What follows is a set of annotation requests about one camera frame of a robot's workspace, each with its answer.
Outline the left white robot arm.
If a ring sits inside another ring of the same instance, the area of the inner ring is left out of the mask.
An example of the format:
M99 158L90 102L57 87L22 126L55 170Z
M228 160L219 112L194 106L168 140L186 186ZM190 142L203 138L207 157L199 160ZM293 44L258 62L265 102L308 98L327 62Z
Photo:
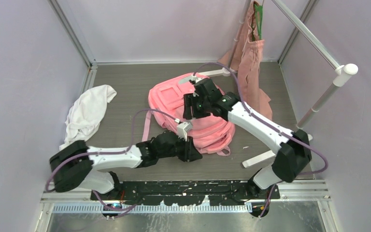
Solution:
M48 182L54 187L47 186L46 190L68 192L83 188L114 200L121 195L122 189L111 169L146 168L160 159L172 157L193 162L202 159L202 154L194 146L192 137L184 139L169 130L130 147L101 148L78 140L50 158L52 174Z

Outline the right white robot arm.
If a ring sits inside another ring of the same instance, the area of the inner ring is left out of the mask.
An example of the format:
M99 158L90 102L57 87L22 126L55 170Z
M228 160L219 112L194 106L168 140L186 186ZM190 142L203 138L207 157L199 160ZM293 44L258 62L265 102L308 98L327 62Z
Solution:
M249 180L249 192L262 198L268 188L280 181L291 183L312 159L308 134L292 131L264 117L249 107L233 92L222 93L211 78L189 76L191 92L184 94L183 118L199 119L216 116L231 122L263 142L275 154L272 164L256 172Z

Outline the pink hanging garment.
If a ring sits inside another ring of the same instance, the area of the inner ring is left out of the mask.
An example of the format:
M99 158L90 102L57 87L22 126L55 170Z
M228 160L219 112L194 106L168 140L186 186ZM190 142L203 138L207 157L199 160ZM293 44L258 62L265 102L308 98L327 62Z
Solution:
M253 41L252 32L257 37L254 17L254 0L247 15L237 42L230 68L238 73L237 78L243 100L254 110L269 120L272 119L271 99L259 87L260 63L263 59L265 40Z

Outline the white cloth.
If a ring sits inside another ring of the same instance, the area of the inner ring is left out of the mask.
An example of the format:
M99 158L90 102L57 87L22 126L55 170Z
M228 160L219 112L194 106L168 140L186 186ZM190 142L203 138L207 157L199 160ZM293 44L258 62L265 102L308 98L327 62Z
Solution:
M59 150L75 141L89 140L98 131L107 106L116 95L117 91L110 85L92 87L82 93L69 109L65 139Z

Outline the green clothes hanger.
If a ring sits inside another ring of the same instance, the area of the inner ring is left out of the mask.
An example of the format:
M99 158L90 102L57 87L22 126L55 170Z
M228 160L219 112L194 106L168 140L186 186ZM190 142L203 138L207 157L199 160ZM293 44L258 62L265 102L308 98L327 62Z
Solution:
M261 40L262 39L262 22L263 22L263 5L260 5L258 2L254 1L254 17L255 26L253 26L253 30L257 30L257 37L252 32L253 41Z

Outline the white clothes rack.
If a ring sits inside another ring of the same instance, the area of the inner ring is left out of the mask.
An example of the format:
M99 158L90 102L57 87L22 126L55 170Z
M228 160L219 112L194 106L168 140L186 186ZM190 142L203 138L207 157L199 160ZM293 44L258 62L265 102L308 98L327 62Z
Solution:
M273 3L276 7L287 17L287 19L295 26L295 29L291 33L283 52L278 59L278 63L284 67L285 61L289 63L287 65L289 70L297 67L297 73L302 71L304 74L309 75L309 79L314 76L319 76L316 71L321 71L325 65L321 64L315 59L311 59L306 62L306 66L300 68L299 65L304 58L300 58L299 61L294 61L291 59L290 51L292 46L296 43L298 34L302 36L315 48L319 55L327 62L328 65L333 69L336 77L332 80L332 84L325 90L325 92L319 97L319 99L313 104L313 106L304 114L304 116L297 122L296 127L298 129L303 129L304 126L309 124L312 118L319 112L324 104L332 97L332 95L342 86L346 84L348 80L358 73L358 66L353 63L340 64L336 58L327 50L327 48L319 41L319 39L307 28L306 22L309 19L314 7L318 4L317 0L309 0L302 12L300 18L298 18L285 3L281 0L274 0Z

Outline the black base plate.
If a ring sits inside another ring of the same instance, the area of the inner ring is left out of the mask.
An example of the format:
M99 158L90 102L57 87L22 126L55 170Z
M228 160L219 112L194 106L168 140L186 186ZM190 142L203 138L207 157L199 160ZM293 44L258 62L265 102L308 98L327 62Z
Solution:
M172 206L201 205L204 200L210 206L242 205L251 200L265 202L280 199L279 189L270 188L254 193L244 180L205 181L124 181L117 189L99 194L103 201L156 206L161 203Z

